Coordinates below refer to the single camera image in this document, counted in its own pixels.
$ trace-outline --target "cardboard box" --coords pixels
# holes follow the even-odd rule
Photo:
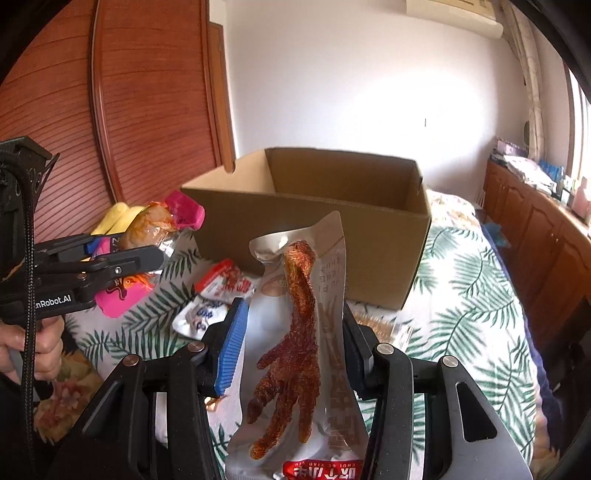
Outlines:
[[[200,253],[233,259],[262,274],[248,243],[341,215],[347,248],[346,297],[400,309],[413,283],[431,225],[416,162],[311,148],[269,148],[183,185],[205,208],[195,232]]]

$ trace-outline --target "food package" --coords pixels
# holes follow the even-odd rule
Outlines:
[[[265,274],[251,300],[228,480],[361,477],[368,435],[343,351],[345,240],[333,212],[253,240]]]
[[[169,207],[166,201],[152,202],[136,215],[121,236],[101,238],[92,258],[121,250],[156,245],[164,252],[166,263],[172,256],[181,234],[179,219],[182,219],[184,228],[197,230],[205,217],[203,207],[180,192],[174,192],[167,200],[171,201],[173,207]],[[153,290],[161,272],[158,270],[118,278],[112,286],[95,295],[96,303],[107,317],[117,318]]]
[[[235,297],[249,300],[256,290],[259,278],[243,273],[229,258],[215,264],[195,284],[195,290],[204,298],[231,304]]]
[[[201,340],[207,327],[222,322],[227,313],[228,305],[224,302],[206,300],[198,295],[174,318],[172,328],[185,337]]]

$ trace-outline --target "wooden sideboard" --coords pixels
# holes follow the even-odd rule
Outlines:
[[[490,160],[484,190],[485,211],[511,244],[501,255],[534,343],[543,351],[591,293],[587,227],[565,206]]]

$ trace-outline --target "red label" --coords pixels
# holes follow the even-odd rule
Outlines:
[[[288,479],[359,480],[363,460],[331,462],[328,460],[300,460],[285,462],[283,475]]]

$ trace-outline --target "window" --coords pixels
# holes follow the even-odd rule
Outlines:
[[[570,151],[568,173],[591,179],[591,105],[577,79],[568,70],[570,96]]]

